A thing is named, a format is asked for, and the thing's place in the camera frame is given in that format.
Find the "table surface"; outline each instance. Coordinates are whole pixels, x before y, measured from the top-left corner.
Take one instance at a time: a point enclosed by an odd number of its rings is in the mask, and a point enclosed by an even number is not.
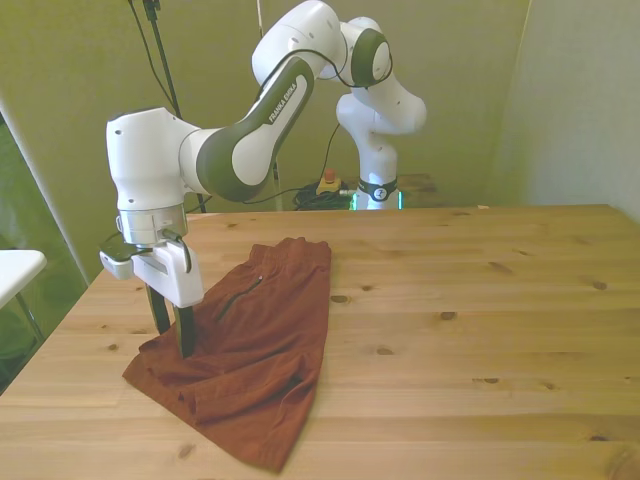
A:
[[[0,250],[0,308],[20,293],[47,264],[35,250]]]
[[[640,468],[619,468],[640,440],[640,228],[621,213],[224,214],[191,230],[206,286],[254,243],[306,236],[333,249],[321,383],[282,478],[602,480]],[[153,336],[142,284],[103,272],[0,397],[0,476],[273,478],[124,382]]]

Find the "black pole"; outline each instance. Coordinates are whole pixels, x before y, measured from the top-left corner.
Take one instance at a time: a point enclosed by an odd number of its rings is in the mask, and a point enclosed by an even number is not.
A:
[[[176,89],[173,87],[173,80],[171,79],[171,71],[169,70],[169,63],[167,62],[167,56],[164,53],[164,47],[162,46],[162,38],[160,38],[160,30],[158,29],[158,15],[156,10],[160,10],[160,0],[143,0],[144,10],[147,13],[147,19],[151,23],[153,29],[153,35],[156,38],[156,44],[158,46],[158,52],[160,53],[160,60],[162,61],[162,68],[164,69],[164,75],[167,77],[167,85],[169,85],[169,94],[171,95],[171,103],[176,112],[176,117],[182,120],[182,112],[180,111],[180,105],[178,104],[178,97],[176,96]],[[197,194],[198,204],[200,205],[200,212],[207,213],[207,208],[204,204],[204,196]]]
[[[171,79],[171,73],[169,72],[169,64],[167,63],[167,56],[164,53],[164,47],[162,46],[162,39],[160,38],[160,30],[158,30],[158,22],[151,20],[151,28],[153,29],[153,35],[156,37],[156,43],[158,44],[158,51],[160,52],[160,60],[162,60],[162,68],[164,69],[164,75],[167,77],[167,84],[169,85],[169,94],[171,95],[171,102],[176,110],[176,117],[182,120],[182,112],[180,111],[180,105],[178,105],[178,98],[176,97],[176,89],[173,87],[173,80]]]

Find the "franka emika robot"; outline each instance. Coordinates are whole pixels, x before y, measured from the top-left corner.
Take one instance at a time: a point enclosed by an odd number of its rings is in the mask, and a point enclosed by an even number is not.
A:
[[[396,80],[380,26],[365,17],[342,23],[321,1],[304,2],[282,17],[260,41],[252,65],[263,88],[234,125],[201,129],[164,108],[127,113],[107,124],[117,225],[127,248],[103,246],[102,263],[117,278],[145,282],[161,333],[169,328],[165,298],[174,305],[185,357],[195,341],[191,307],[204,296],[196,253],[182,240],[185,193],[237,202],[253,198],[321,79],[351,87],[338,102],[337,116],[360,155],[356,209],[397,209],[397,154],[382,135],[414,133],[427,117],[425,103]]]

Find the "beige wall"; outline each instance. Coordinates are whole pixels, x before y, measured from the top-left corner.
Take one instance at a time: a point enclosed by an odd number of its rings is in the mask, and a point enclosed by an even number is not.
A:
[[[533,0],[487,198],[640,220],[640,2]]]
[[[296,3],[263,0],[266,25]],[[424,132],[394,140],[400,171],[432,173],[450,203],[475,202],[489,174],[528,0],[330,3],[345,20],[378,19],[399,80],[427,100]],[[160,26],[188,121],[227,125],[250,107],[257,88],[250,69],[258,41],[255,4],[162,2]],[[116,113],[166,105],[128,5],[5,0],[0,49],[0,105],[86,276],[93,278],[100,270],[97,244],[114,230],[116,213],[105,122]],[[339,85],[318,86],[281,152],[283,188],[318,175],[344,92]],[[357,173],[356,151],[344,133],[337,137],[331,164],[340,173]],[[212,207],[250,208],[217,200]]]

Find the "brown cloth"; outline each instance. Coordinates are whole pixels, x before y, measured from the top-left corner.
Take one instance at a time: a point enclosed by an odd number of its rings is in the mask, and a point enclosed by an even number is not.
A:
[[[324,242],[254,245],[194,307],[194,354],[181,358],[174,324],[124,378],[236,458],[280,471],[313,403],[330,265]]]

